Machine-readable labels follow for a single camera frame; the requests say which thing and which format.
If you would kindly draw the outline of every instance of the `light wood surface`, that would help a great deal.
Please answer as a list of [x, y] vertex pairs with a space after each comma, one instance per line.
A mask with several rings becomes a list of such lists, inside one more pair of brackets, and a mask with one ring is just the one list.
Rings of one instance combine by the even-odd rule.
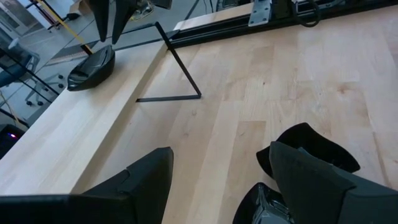
[[[119, 120], [81, 185], [106, 180], [157, 147], [174, 150], [163, 223], [232, 222], [256, 182], [277, 189], [255, 152], [308, 122], [398, 190], [398, 7], [178, 49], [201, 100], [139, 103]], [[193, 93], [170, 54], [145, 96]]]
[[165, 55], [158, 42], [116, 52], [113, 74], [91, 90], [63, 91], [0, 161], [0, 194], [68, 194]]
[[253, 8], [253, 3], [244, 4], [242, 6], [233, 7], [231, 9], [223, 10], [220, 12], [215, 12], [211, 14], [206, 14], [203, 16], [198, 16], [192, 19], [187, 19], [186, 21], [179, 22], [174, 29], [189, 29], [192, 27], [209, 24], [211, 22], [218, 22], [225, 19], [230, 19], [233, 17], [243, 16], [250, 14]]

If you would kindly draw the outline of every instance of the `black metal rod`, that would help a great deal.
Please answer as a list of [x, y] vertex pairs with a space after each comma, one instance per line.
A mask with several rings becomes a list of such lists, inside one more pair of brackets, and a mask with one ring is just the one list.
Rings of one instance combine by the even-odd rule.
[[160, 35], [162, 36], [162, 38], [164, 39], [164, 42], [166, 43], [167, 48], [169, 49], [169, 51], [174, 56], [174, 58], [177, 61], [178, 65], [181, 67], [182, 71], [184, 72], [185, 76], [188, 78], [188, 80], [191, 83], [192, 87], [195, 89], [196, 93], [198, 93], [198, 95], [201, 96], [201, 92], [200, 92], [197, 84], [195, 83], [195, 81], [193, 81], [193, 78], [189, 74], [189, 72], [188, 72], [187, 68], [185, 67], [184, 63], [182, 63], [180, 57], [176, 53], [173, 45], [170, 43], [169, 38], [167, 37], [166, 33], [164, 32], [162, 26], [159, 24], [159, 22], [155, 22], [155, 26], [156, 26], [156, 29], [159, 31]]
[[44, 4], [46, 4], [47, 7], [48, 7], [49, 9], [51, 9], [51, 11], [53, 11], [55, 15], [58, 16], [58, 18], [61, 19], [60, 15], [51, 7], [51, 5], [50, 5], [46, 0], [42, 0], [42, 2], [43, 2]]
[[160, 101], [176, 101], [176, 100], [197, 100], [200, 99], [200, 95], [188, 95], [188, 96], [165, 96], [165, 97], [148, 97], [139, 98], [136, 102], [160, 102]]
[[39, 82], [41, 82], [41, 84], [45, 85], [45, 87], [47, 87], [49, 90], [53, 91], [56, 95], [59, 96], [59, 92], [55, 91], [49, 84], [45, 83], [41, 78], [39, 78], [37, 75], [35, 75], [32, 71], [30, 71], [29, 69], [27, 69], [25, 66], [23, 66], [18, 60], [16, 60], [14, 57], [12, 57], [11, 55], [9, 55], [5, 50], [0, 48], [0, 52], [6, 54], [9, 58], [11, 58], [11, 60], [13, 60], [14, 62], [16, 62], [19, 66], [22, 67], [22, 69], [25, 70], [25, 72], [29, 73], [29, 75], [32, 75], [33, 77], [35, 77]]
[[[12, 118], [14, 121], [16, 120], [15, 117], [14, 117], [12, 114], [8, 113], [6, 110], [3, 110], [3, 109], [0, 108], [0, 113], [3, 113], [4, 115], [6, 115], [6, 116]], [[25, 121], [21, 120], [20, 118], [18, 118], [18, 121], [19, 121], [21, 124], [23, 124], [24, 126], [26, 126], [27, 128], [30, 128], [30, 127], [29, 127], [29, 124], [27, 124]]]

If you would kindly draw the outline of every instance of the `metal bracket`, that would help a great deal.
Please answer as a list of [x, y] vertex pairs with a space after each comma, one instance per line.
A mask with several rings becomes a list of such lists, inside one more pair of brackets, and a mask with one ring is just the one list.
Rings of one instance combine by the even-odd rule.
[[267, 24], [271, 19], [272, 0], [254, 0], [249, 27]]

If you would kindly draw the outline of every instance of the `yellow cable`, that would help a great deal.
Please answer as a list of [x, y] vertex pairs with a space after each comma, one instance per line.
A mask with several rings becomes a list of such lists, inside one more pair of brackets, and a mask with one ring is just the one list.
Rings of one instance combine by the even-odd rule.
[[[82, 45], [86, 45], [86, 44], [85, 44], [85, 41], [84, 41], [81, 37], [79, 37], [73, 30], [71, 30], [71, 28], [69, 28], [68, 25], [66, 25], [66, 23], [64, 23], [64, 22], [62, 21], [62, 19], [59, 18], [59, 17], [53, 12], [53, 10], [51, 10], [46, 4], [44, 4], [42, 0], [37, 0], [37, 1], [38, 1], [49, 13], [51, 13], [51, 15], [52, 15], [53, 17], [55, 17], [56, 20], [57, 20], [59, 23], [61, 23], [61, 25], [64, 26], [64, 28], [66, 28], [66, 30], [69, 31], [69, 33], [71, 33]], [[87, 47], [87, 49], [88, 49], [91, 53], [93, 53], [93, 51], [92, 51], [87, 45], [86, 45], [86, 47]]]
[[0, 96], [1, 98], [4, 100], [5, 104], [7, 105], [8, 109], [10, 110], [11, 114], [14, 117], [14, 124], [15, 126], [17, 126], [17, 124], [15, 122], [17, 122], [19, 124], [19, 126], [21, 126], [21, 123], [19, 122], [18, 117], [15, 115], [14, 111], [12, 110], [11, 106], [8, 104], [6, 98], [3, 96], [2, 91], [0, 90]]

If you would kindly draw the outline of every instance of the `metal leg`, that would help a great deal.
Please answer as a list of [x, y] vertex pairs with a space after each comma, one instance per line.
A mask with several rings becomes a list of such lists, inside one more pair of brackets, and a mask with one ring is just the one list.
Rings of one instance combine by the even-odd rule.
[[[52, 75], [52, 76], [50, 76], [50, 77], [48, 77], [48, 78], [44, 78], [43, 81], [44, 81], [48, 86], [55, 85], [55, 84], [59, 84], [59, 82], [49, 82], [50, 80], [53, 80], [53, 79], [54, 79], [55, 77], [57, 77], [58, 75], [59, 75], [59, 73], [56, 73], [56, 74], [54, 74], [54, 75]], [[28, 101], [29, 98], [30, 98], [33, 94], [35, 94], [35, 93], [41, 93], [41, 91], [42, 91], [43, 89], [47, 88], [45, 85], [43, 85], [42, 83], [38, 82], [37, 80], [33, 80], [33, 81], [35, 81], [34, 90], [32, 90], [32, 91], [27, 95], [25, 101]], [[42, 95], [36, 94], [35, 99], [36, 99], [37, 102], [40, 101], [40, 96], [43, 98]]]
[[193, 81], [193, 78], [189, 74], [187, 68], [182, 63], [180, 57], [178, 56], [177, 52], [175, 51], [173, 45], [170, 43], [169, 38], [167, 37], [166, 33], [164, 32], [162, 26], [158, 22], [155, 22], [152, 26], [155, 26], [156, 29], [159, 31], [159, 33], [162, 36], [164, 42], [166, 43], [167, 48], [172, 53], [174, 59], [177, 61], [178, 65], [182, 69], [182, 72], [187, 77], [187, 79], [191, 83], [192, 87], [195, 89], [196, 95], [139, 98], [139, 99], [137, 99], [137, 102], [157, 102], [157, 101], [175, 101], [175, 100], [196, 100], [196, 99], [200, 99], [201, 98], [201, 92], [199, 90], [199, 87], [197, 86], [195, 81]]
[[55, 91], [51, 86], [47, 85], [42, 79], [40, 79], [35, 73], [27, 69], [25, 66], [23, 66], [18, 60], [16, 60], [14, 57], [9, 55], [5, 50], [0, 48], [0, 53], [7, 55], [11, 60], [13, 60], [15, 63], [17, 63], [19, 66], [22, 67], [22, 69], [25, 70], [25, 72], [29, 73], [29, 75], [32, 75], [35, 77], [39, 82], [41, 82], [43, 85], [45, 85], [49, 90], [53, 91], [56, 95], [59, 95], [59, 92]]

